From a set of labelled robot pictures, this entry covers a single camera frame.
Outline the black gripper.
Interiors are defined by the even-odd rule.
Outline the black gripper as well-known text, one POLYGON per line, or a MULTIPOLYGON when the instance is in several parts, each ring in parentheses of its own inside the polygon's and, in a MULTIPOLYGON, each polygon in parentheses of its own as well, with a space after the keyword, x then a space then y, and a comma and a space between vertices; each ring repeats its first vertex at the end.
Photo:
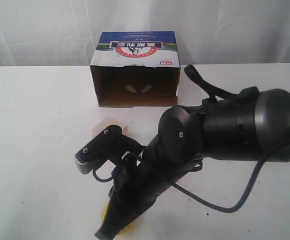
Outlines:
POLYGON ((196 171, 198 157, 189 162, 169 159, 158 142, 150 142, 141 156, 128 154, 127 164, 114 177, 104 219, 94 236, 113 240, 127 226, 146 212, 157 197, 187 173, 196 171))

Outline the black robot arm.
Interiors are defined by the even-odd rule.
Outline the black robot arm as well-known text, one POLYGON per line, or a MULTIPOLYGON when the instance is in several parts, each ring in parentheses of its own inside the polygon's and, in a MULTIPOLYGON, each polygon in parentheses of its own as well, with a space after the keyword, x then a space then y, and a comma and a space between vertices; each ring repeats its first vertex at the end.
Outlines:
POLYGON ((184 72, 208 98, 199 106, 175 105, 166 110, 157 135, 147 146, 125 136, 118 125, 108 125, 100 132, 105 159, 115 168, 109 203, 96 238, 114 239, 170 187, 210 209, 234 213, 247 200, 266 161, 290 162, 288 91, 259 91, 252 86, 231 93, 203 80, 193 65, 186 66, 184 72), (177 184, 184 175, 200 171, 204 158, 256 162, 234 206, 212 204, 177 184))

